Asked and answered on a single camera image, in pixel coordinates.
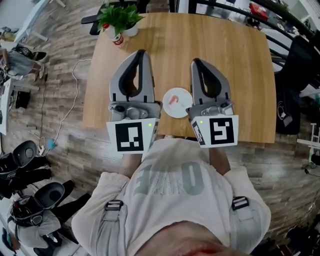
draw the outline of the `tabletop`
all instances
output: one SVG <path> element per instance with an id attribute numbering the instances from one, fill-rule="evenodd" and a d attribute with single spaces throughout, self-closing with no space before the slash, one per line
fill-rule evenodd
<path id="1" fill-rule="evenodd" d="M 97 40 L 83 107 L 85 128 L 105 129 L 110 121 L 109 81 L 130 54 L 150 55 L 155 100 L 171 88 L 191 91 L 191 61 L 203 59 L 228 79 L 234 112 L 239 115 L 239 141 L 274 143 L 276 86 L 266 36 L 230 20 L 199 14 L 149 13 L 138 34 L 125 46 L 113 45 L 102 32 Z M 188 118 L 175 119 L 162 109 L 158 134 L 195 137 Z"/>

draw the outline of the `white flower pot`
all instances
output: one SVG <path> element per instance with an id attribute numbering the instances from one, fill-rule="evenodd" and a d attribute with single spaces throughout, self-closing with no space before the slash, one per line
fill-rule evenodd
<path id="1" fill-rule="evenodd" d="M 124 31 L 124 34 L 128 37 L 134 37 L 138 34 L 138 25 L 137 23 L 132 27 Z"/>

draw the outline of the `green leaves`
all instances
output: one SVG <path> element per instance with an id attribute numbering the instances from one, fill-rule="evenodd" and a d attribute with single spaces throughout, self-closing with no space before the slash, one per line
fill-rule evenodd
<path id="1" fill-rule="evenodd" d="M 144 17 L 137 13 L 137 6 L 132 4 L 126 9 L 122 7 L 114 8 L 113 5 L 109 5 L 107 8 L 101 9 L 102 14 L 98 16 L 99 31 L 103 28 L 103 24 L 110 24 L 114 26 L 115 34 L 119 34 L 125 30 L 131 29 L 137 22 Z"/>

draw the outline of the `strap buckle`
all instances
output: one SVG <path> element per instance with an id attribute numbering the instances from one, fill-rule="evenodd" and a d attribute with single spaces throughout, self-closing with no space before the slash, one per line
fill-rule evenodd
<path id="1" fill-rule="evenodd" d="M 249 201 L 245 196 L 237 196 L 232 200 L 232 209 L 234 211 L 249 206 Z"/>
<path id="2" fill-rule="evenodd" d="M 106 211 L 120 211 L 121 207 L 124 205 L 124 202 L 121 200 L 112 200 L 107 202 L 105 205 Z"/>

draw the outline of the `potted plant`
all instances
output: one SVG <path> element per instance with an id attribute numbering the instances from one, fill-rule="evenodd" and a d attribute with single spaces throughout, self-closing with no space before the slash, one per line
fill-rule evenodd
<path id="1" fill-rule="evenodd" d="M 98 16 L 98 28 L 101 30 L 105 24 L 109 24 L 114 26 L 115 35 L 125 32 L 127 36 L 133 37 L 138 33 L 137 22 L 144 18 L 137 13 L 137 10 L 134 4 L 125 9 L 109 5 L 101 9 L 102 14 Z"/>

